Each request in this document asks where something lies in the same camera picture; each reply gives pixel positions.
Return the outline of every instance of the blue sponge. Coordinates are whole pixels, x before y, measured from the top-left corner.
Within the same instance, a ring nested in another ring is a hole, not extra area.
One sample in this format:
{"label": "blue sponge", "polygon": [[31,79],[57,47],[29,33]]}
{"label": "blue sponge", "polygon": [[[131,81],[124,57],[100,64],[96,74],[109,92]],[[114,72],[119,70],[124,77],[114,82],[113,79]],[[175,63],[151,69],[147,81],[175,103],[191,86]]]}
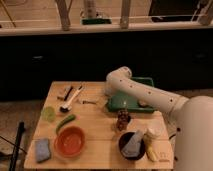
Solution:
{"label": "blue sponge", "polygon": [[39,139],[35,142],[35,157],[36,162],[41,163],[44,162],[51,157],[51,153],[49,150],[49,139]]}

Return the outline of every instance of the black bowl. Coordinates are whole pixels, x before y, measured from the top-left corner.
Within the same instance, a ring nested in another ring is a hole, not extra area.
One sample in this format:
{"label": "black bowl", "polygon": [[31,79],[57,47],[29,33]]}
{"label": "black bowl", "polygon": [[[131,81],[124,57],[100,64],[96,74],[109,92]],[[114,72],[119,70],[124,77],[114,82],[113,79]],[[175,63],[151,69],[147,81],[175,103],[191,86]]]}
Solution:
{"label": "black bowl", "polygon": [[[124,146],[129,142],[130,138],[134,135],[134,132],[127,132],[125,134],[123,134],[121,136],[121,138],[119,139],[119,150],[121,152],[121,150],[124,148]],[[141,140],[141,147],[140,147],[140,153],[137,157],[125,157],[123,154],[122,156],[124,158],[126,158],[127,160],[139,160],[141,159],[145,154],[145,144],[143,139]]]}

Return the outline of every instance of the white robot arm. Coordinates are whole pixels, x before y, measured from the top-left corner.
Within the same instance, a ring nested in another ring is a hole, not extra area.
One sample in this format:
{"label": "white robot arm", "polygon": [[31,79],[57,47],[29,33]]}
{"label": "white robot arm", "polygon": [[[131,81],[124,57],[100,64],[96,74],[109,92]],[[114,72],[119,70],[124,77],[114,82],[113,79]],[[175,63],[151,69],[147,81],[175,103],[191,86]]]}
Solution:
{"label": "white robot arm", "polygon": [[213,170],[213,98],[188,99],[132,81],[132,72],[121,67],[106,78],[106,94],[124,91],[177,119],[175,171]]}

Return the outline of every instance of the green dish rack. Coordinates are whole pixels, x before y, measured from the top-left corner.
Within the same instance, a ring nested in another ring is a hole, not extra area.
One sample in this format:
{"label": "green dish rack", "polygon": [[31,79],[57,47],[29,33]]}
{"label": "green dish rack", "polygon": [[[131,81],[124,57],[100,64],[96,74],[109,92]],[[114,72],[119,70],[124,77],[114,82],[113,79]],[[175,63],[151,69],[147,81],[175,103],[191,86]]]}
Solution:
{"label": "green dish rack", "polygon": [[[132,80],[154,87],[153,79],[150,77],[132,77]],[[116,94],[108,100],[106,107],[110,112],[117,112],[124,108],[134,113],[151,114],[155,111],[151,106],[141,107],[138,103],[138,99],[122,91],[116,92]]]}

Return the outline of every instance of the cabinet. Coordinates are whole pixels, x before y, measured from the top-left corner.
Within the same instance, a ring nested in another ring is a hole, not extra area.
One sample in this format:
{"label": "cabinet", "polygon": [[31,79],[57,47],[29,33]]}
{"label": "cabinet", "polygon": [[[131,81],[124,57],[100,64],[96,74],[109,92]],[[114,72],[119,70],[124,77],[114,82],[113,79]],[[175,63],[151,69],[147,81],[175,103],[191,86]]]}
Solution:
{"label": "cabinet", "polygon": [[212,32],[0,37],[0,100],[45,98],[52,81],[104,81],[124,65],[165,90],[212,88]]}

